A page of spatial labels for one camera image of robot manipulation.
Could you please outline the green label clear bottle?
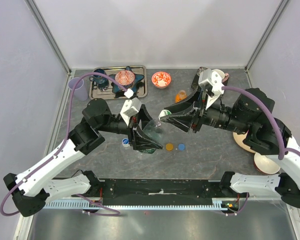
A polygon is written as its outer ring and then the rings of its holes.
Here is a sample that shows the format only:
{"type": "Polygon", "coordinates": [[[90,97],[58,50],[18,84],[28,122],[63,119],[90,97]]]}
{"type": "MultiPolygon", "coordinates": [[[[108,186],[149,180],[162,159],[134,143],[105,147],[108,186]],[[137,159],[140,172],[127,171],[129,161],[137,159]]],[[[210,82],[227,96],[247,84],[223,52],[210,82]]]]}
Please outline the green label clear bottle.
{"type": "Polygon", "coordinates": [[[150,120],[142,129],[143,133],[161,145],[164,143],[164,127],[162,122],[157,119],[150,120]]]}

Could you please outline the orange juice bottle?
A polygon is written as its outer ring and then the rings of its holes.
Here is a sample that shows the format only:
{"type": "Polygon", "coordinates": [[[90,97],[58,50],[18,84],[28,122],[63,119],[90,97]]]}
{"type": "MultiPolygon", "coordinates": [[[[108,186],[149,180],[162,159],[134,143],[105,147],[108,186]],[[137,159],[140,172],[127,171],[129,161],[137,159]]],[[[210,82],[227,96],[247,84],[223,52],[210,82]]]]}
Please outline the orange juice bottle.
{"type": "Polygon", "coordinates": [[[178,103],[187,98],[187,93],[185,90],[180,90],[175,96],[175,103],[178,103]]]}

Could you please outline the clear bottle blue-white cap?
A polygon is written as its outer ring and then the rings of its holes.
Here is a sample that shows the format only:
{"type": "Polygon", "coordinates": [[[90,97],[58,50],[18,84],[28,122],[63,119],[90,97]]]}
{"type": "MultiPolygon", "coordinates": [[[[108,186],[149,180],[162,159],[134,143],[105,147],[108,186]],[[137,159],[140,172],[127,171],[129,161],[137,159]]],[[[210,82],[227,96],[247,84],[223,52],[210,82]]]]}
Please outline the clear bottle blue-white cap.
{"type": "Polygon", "coordinates": [[[123,138],[121,141],[121,146],[123,150],[128,150],[131,148],[130,143],[129,143],[129,139],[128,138],[123,138]]]}

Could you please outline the blue bottle cap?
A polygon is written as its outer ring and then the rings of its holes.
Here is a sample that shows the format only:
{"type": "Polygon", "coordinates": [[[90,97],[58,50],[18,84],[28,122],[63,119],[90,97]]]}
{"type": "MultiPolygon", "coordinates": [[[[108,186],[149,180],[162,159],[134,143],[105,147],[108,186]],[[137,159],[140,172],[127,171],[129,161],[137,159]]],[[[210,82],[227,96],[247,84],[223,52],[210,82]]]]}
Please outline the blue bottle cap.
{"type": "Polygon", "coordinates": [[[180,143],[180,144],[178,145],[178,149],[179,149],[180,151],[184,151],[185,148],[186,148],[186,146],[185,146],[183,143],[180,143]]]}

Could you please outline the orange bottle cap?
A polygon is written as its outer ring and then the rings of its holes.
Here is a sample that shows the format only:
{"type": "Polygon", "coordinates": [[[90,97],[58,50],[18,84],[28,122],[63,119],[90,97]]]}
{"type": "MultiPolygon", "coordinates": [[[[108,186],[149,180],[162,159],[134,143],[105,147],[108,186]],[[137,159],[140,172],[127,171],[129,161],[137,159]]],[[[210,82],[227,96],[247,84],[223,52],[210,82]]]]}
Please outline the orange bottle cap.
{"type": "Polygon", "coordinates": [[[165,149],[166,149],[167,151],[172,151],[172,150],[174,149],[174,145],[173,145],[172,143],[167,143],[167,144],[165,145],[165,149]]]}

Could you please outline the white green bottle cap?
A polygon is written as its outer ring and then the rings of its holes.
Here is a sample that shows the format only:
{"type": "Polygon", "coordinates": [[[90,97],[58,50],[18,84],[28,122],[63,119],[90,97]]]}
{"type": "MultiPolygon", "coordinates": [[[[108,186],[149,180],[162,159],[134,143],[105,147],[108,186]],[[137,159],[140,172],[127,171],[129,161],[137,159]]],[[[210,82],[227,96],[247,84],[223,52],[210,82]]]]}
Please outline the white green bottle cap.
{"type": "Polygon", "coordinates": [[[158,119],[161,120],[163,117],[168,116],[168,115],[171,115],[171,114],[172,114],[172,113],[171,113],[169,110],[163,109],[163,110],[160,112],[160,114],[159,114],[159,116],[158,116],[158,119]]]}

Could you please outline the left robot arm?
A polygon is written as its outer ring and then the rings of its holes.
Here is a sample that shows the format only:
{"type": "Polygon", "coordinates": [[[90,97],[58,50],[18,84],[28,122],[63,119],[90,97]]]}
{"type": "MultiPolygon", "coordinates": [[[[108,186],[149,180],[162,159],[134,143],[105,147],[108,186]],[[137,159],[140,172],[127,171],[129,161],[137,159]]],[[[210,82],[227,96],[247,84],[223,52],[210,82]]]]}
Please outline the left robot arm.
{"type": "Polygon", "coordinates": [[[76,177],[56,179],[56,176],[72,163],[82,159],[100,146],[105,138],[101,132],[126,135],[133,150],[152,154],[163,148],[143,129],[152,121],[146,106],[138,98],[125,101],[121,113],[111,113],[102,98],[91,100],[82,111],[83,118],[51,153],[33,167],[19,173],[9,173],[3,181],[8,195],[23,217],[30,217],[54,200],[73,195],[94,197],[105,186],[91,171],[83,171],[76,177]]]}

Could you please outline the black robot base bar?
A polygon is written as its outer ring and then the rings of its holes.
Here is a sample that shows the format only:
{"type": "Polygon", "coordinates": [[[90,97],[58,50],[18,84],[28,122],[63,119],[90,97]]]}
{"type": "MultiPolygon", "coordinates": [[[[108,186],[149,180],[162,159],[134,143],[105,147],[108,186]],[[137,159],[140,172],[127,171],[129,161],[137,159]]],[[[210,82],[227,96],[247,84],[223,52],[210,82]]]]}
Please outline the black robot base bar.
{"type": "Polygon", "coordinates": [[[101,197],[104,205],[210,204],[213,198],[236,199],[238,194],[222,189],[220,181],[206,179],[106,178],[85,196],[101,197]]]}

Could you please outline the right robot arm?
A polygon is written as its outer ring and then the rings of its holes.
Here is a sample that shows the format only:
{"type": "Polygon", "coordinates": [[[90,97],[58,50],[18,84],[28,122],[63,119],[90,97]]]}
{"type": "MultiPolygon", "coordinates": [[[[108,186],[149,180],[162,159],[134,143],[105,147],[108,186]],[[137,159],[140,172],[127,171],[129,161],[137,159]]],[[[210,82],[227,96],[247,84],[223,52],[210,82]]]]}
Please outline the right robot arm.
{"type": "Polygon", "coordinates": [[[273,117],[275,102],[259,88],[225,86],[224,90],[239,93],[232,107],[222,103],[208,105],[208,94],[197,91],[166,107],[160,120],[184,132],[196,133],[206,125],[244,135],[246,146],[274,161],[282,172],[261,176],[227,171],[219,183],[220,193],[225,197],[279,197],[300,209],[300,147],[290,129],[273,117]]]}

